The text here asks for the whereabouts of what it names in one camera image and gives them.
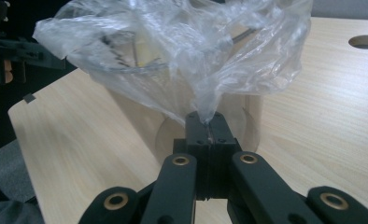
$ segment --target crumpled plastic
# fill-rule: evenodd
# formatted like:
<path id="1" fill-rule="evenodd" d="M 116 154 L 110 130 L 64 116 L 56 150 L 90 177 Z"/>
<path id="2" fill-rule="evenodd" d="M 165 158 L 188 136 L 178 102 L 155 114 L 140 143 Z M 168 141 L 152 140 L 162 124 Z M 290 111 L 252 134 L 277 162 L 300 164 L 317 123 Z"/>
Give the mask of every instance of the crumpled plastic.
<path id="1" fill-rule="evenodd" d="M 223 93 L 285 90 L 301 70 L 311 0 L 74 0 L 34 38 L 109 89 L 184 123 Z"/>

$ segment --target light wood tabletop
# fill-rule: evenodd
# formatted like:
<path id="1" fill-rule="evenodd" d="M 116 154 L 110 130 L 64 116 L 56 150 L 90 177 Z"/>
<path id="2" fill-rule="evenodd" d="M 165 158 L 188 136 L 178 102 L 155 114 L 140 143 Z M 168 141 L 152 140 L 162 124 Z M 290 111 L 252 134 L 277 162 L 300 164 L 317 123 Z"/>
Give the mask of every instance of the light wood tabletop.
<path id="1" fill-rule="evenodd" d="M 331 186 L 368 207 L 368 49 L 348 44 L 358 35 L 368 21 L 312 18 L 302 74 L 264 97 L 257 152 L 303 195 Z M 47 223 L 77 223 L 101 191 L 156 179 L 149 146 L 163 115 L 80 70 L 34 97 L 8 113 Z M 196 223 L 229 222 L 223 200 L 197 203 Z"/>

